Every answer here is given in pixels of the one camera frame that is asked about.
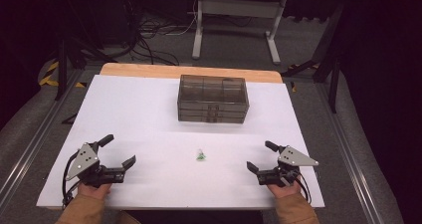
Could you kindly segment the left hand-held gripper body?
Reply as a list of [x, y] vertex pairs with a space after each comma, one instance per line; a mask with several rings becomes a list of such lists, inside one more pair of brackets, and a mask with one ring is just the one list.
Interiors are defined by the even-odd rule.
[[77, 177], [84, 185], [93, 187], [109, 183], [123, 183], [125, 176], [123, 167], [107, 168], [101, 165], [98, 151], [105, 145], [104, 141], [84, 143], [74, 155], [73, 162], [65, 174], [65, 180], [70, 181]]

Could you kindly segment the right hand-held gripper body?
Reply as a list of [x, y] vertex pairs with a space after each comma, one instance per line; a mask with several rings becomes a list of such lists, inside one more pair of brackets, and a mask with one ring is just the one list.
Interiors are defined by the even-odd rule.
[[279, 153], [277, 166], [269, 170], [260, 170], [257, 178], [260, 185], [276, 184], [290, 186], [300, 175], [301, 166], [318, 166], [319, 162], [287, 145]]

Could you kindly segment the smoky clear drawer box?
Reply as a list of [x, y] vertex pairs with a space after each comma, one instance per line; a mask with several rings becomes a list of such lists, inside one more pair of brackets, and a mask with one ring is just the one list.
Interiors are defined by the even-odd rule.
[[246, 119], [249, 97], [243, 78], [182, 75], [179, 82], [178, 117], [222, 116]]

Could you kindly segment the person's left hand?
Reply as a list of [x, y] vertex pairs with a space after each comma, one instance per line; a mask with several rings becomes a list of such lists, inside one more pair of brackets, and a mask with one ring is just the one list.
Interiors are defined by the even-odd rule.
[[89, 196], [98, 200], [105, 200], [106, 197], [110, 194], [111, 184], [103, 184], [100, 187], [93, 187], [81, 183], [78, 186], [78, 193], [82, 195]]

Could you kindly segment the person's right hand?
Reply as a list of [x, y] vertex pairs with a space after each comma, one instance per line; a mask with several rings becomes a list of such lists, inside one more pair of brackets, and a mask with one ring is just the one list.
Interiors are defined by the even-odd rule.
[[296, 181], [292, 185], [284, 186], [284, 187], [280, 187], [276, 184], [269, 184], [268, 189], [271, 191], [271, 193], [277, 199], [287, 197], [287, 196], [290, 196], [290, 195], [294, 195], [294, 194], [301, 192], [301, 187], [299, 186], [299, 184]]

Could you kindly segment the white board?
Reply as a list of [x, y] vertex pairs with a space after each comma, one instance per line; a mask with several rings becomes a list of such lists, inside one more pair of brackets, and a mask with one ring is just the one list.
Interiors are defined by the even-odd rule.
[[[244, 123], [183, 122], [177, 117], [179, 82], [117, 76], [94, 77], [77, 118], [54, 163], [37, 204], [62, 206], [62, 178], [69, 157], [85, 142], [108, 134], [99, 159], [119, 167], [132, 156], [135, 165], [111, 189], [107, 204], [116, 209], [268, 209], [267, 187], [247, 169], [277, 164], [270, 140], [307, 150], [283, 84], [250, 83]], [[202, 149], [204, 161], [197, 161]]]

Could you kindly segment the person's dark lap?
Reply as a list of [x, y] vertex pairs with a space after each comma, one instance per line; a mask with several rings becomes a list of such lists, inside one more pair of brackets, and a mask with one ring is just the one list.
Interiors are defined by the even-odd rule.
[[139, 224], [264, 224], [260, 211], [127, 211]]

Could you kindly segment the wooden table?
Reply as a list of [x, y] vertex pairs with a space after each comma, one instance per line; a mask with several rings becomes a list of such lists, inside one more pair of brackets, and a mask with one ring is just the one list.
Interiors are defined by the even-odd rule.
[[181, 75], [244, 78], [247, 82], [276, 83], [283, 82], [276, 71], [255, 71], [242, 69], [164, 66], [145, 64], [106, 63], [100, 74], [103, 76], [143, 77], [178, 79]]

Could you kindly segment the black metal stand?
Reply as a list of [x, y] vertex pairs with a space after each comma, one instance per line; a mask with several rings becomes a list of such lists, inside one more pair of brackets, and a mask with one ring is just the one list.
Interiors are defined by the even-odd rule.
[[312, 58], [300, 65], [290, 66], [282, 73], [283, 77], [292, 77], [306, 69], [317, 65], [317, 69], [313, 74], [313, 80], [316, 83], [322, 83], [327, 77], [330, 77], [328, 105], [332, 113], [336, 113], [336, 94], [339, 79], [339, 55], [335, 51], [330, 51], [329, 48], [332, 43], [338, 22], [341, 18], [344, 5], [338, 4], [329, 18], [324, 32], [316, 46]]
[[87, 61], [83, 54], [83, 50], [93, 55], [96, 59], [99, 59], [106, 63], [115, 63], [115, 59], [104, 54], [94, 46], [83, 42], [73, 36], [64, 37], [59, 43], [58, 50], [58, 91], [56, 94], [56, 101], [58, 101], [68, 88], [68, 63], [77, 69], [83, 70], [87, 65]]

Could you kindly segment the yellow black floor tape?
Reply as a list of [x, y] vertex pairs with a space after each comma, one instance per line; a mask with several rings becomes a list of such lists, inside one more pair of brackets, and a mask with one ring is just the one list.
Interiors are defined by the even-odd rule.
[[[70, 80], [71, 72], [67, 72], [67, 79]], [[59, 86], [59, 62], [55, 61], [51, 65], [48, 66], [48, 69], [42, 75], [39, 85], [40, 86], [52, 86], [58, 87]], [[76, 82], [76, 88], [85, 88], [88, 85], [87, 82]]]

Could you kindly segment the aluminium floor rail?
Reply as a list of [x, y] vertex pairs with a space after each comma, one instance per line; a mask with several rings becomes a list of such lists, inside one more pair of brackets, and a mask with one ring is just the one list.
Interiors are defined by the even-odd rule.
[[369, 190], [366, 178], [349, 147], [349, 143], [345, 136], [345, 132], [342, 128], [340, 120], [338, 119], [337, 115], [331, 111], [331, 108], [328, 104], [327, 91], [321, 84], [316, 84], [316, 90], [329, 119], [329, 123], [332, 126], [332, 129], [338, 140], [339, 152], [351, 179], [354, 191], [365, 214], [367, 223], [384, 224], [384, 220], [378, 211], [371, 191]]
[[58, 92], [61, 93], [60, 97], [57, 100], [52, 101], [52, 104], [38, 125], [36, 131], [31, 136], [31, 139], [26, 142], [25, 149], [21, 153], [17, 154], [18, 160], [14, 163], [11, 171], [7, 175], [7, 179], [0, 187], [0, 216], [6, 210], [10, 200], [29, 170], [39, 149], [42, 147], [48, 133], [50, 132], [58, 112], [62, 108], [66, 98], [82, 73], [82, 70], [75, 70], [71, 72], [69, 79], [65, 82], [64, 89], [62, 91], [58, 90]]

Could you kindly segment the white metal table frame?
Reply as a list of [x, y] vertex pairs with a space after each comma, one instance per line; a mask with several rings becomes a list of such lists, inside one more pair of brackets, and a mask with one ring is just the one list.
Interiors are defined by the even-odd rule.
[[275, 65], [281, 63], [275, 37], [286, 7], [287, 0], [279, 2], [261, 2], [247, 0], [197, 0], [196, 30], [193, 42], [192, 58], [198, 60], [201, 54], [203, 38], [203, 15], [228, 15], [252, 18], [273, 19], [273, 27], [265, 32], [268, 49]]

